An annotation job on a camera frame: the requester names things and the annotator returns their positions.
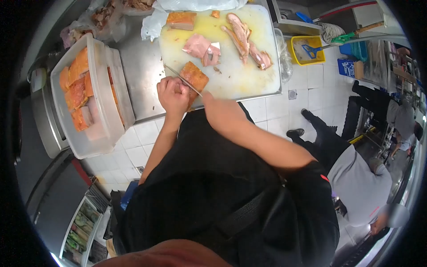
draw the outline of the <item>cardboard box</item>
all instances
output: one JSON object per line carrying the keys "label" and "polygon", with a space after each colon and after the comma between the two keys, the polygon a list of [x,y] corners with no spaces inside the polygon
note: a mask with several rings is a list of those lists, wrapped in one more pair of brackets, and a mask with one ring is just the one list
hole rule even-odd
{"label": "cardboard box", "polygon": [[352,59],[338,59],[338,72],[357,80],[362,79],[364,77],[363,62]]}

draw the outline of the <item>stainless steel counter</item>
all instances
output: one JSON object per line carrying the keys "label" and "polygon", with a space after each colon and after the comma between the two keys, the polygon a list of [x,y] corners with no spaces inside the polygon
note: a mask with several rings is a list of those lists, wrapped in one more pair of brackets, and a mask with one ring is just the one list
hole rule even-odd
{"label": "stainless steel counter", "polygon": [[[269,10],[266,0],[255,1],[255,4]],[[154,42],[141,40],[143,17],[125,16],[124,19],[127,27],[125,37],[118,43],[109,43],[108,46],[120,51],[135,114],[135,124],[138,124],[165,115],[165,110],[158,100],[156,88],[156,84],[165,77],[165,72],[158,38]]]}

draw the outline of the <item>black pants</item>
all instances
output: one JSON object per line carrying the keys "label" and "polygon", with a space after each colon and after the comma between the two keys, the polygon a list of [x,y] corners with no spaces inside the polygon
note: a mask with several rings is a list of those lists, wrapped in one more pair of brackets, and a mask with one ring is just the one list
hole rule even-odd
{"label": "black pants", "polygon": [[383,91],[377,89],[372,90],[371,88],[361,86],[358,83],[353,85],[352,91],[361,96],[354,99],[356,104],[374,113],[371,124],[380,130],[384,129],[389,103],[393,98]]}
{"label": "black pants", "polygon": [[307,149],[328,173],[336,160],[350,146],[350,143],[339,137],[324,121],[314,116],[310,111],[303,111],[302,115],[313,125],[319,141],[316,141],[316,143],[304,141],[297,133],[293,133],[290,138],[294,143]]}

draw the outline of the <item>black floor mat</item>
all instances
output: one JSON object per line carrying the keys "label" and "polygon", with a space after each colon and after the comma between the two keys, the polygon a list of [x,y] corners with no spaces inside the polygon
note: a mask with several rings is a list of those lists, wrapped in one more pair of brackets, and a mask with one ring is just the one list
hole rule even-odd
{"label": "black floor mat", "polygon": [[357,98],[358,97],[348,98],[347,114],[345,116],[344,129],[341,135],[345,140],[353,139],[357,130],[357,123],[360,115],[360,106],[354,102]]}

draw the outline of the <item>floor drain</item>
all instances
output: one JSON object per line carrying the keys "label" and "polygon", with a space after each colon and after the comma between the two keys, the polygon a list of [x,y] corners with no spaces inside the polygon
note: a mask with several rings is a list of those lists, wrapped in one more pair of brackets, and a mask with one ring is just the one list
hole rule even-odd
{"label": "floor drain", "polygon": [[289,94],[289,100],[296,99],[296,96],[297,96],[296,90],[290,90],[288,91],[288,94]]}

